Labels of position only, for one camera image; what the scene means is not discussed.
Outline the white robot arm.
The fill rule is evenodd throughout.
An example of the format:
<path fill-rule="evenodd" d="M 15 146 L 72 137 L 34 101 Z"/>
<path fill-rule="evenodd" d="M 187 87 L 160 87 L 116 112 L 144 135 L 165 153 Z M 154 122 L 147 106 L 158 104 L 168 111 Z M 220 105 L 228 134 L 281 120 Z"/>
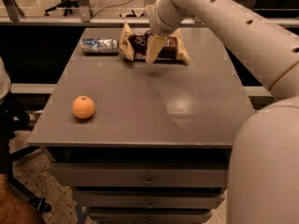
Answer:
<path fill-rule="evenodd" d="M 299 224 L 299 37 L 233 0 L 157 0 L 149 14 L 150 62 L 162 48 L 159 40 L 190 16 L 276 98 L 236 135 L 227 224 Z"/>

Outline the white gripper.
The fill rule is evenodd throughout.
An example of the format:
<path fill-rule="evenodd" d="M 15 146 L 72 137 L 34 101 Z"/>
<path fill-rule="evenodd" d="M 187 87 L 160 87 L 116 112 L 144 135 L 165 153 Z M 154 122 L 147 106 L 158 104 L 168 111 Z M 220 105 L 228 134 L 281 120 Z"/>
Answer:
<path fill-rule="evenodd" d="M 146 63 L 154 63 L 166 43 L 164 36 L 171 35 L 179 28 L 184 20 L 184 11 L 171 0 L 156 0 L 153 5 L 147 5 L 145 11 L 150 29 L 155 33 L 148 39 Z"/>

